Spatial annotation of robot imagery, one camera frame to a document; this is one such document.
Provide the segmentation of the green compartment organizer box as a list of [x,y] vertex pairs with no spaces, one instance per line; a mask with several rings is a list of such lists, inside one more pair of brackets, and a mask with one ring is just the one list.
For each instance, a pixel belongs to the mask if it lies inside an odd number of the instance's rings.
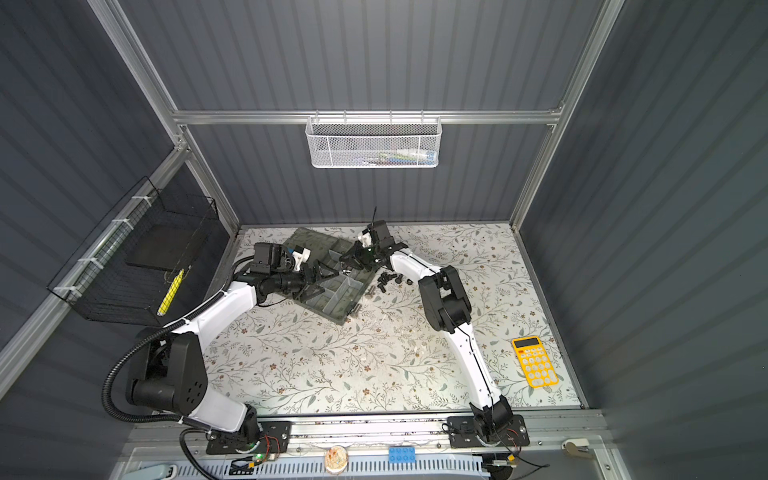
[[305,227],[297,228],[283,242],[288,248],[304,247],[311,251],[309,262],[318,266],[322,281],[315,285],[323,291],[311,298],[300,297],[296,302],[327,320],[342,325],[370,287],[374,271],[350,269],[342,265],[341,257],[353,246],[353,242],[338,236],[318,232]]

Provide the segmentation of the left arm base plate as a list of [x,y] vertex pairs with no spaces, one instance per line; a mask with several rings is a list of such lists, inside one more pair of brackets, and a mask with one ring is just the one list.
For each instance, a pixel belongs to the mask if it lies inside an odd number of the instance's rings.
[[287,451],[293,424],[288,421],[260,421],[244,425],[237,432],[214,430],[206,446],[208,455],[282,454]]

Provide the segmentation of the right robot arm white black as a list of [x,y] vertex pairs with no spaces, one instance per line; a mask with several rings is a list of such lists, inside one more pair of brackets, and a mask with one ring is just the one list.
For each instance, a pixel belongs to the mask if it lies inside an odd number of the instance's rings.
[[470,409],[479,441],[502,442],[513,421],[513,410],[496,385],[471,324],[472,305],[458,271],[438,266],[397,241],[383,220],[373,221],[341,256],[345,269],[386,268],[418,285],[424,315],[433,330],[446,338],[470,384]]

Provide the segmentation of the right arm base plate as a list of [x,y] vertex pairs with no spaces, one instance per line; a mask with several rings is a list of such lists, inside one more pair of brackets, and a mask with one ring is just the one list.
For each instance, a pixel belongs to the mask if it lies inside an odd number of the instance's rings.
[[442,423],[442,431],[448,435],[449,444],[454,449],[500,447],[516,450],[530,445],[528,428],[519,414],[491,425],[481,425],[470,415],[451,416]]

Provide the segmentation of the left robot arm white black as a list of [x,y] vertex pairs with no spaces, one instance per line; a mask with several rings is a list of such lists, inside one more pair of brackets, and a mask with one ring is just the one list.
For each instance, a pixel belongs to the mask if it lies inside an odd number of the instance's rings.
[[126,359],[126,401],[156,412],[144,422],[174,421],[229,434],[245,443],[261,437],[256,409],[216,390],[208,381],[204,353],[238,317],[267,299],[312,299],[322,283],[339,275],[311,258],[304,247],[257,243],[237,260],[230,283],[177,321],[140,341]]

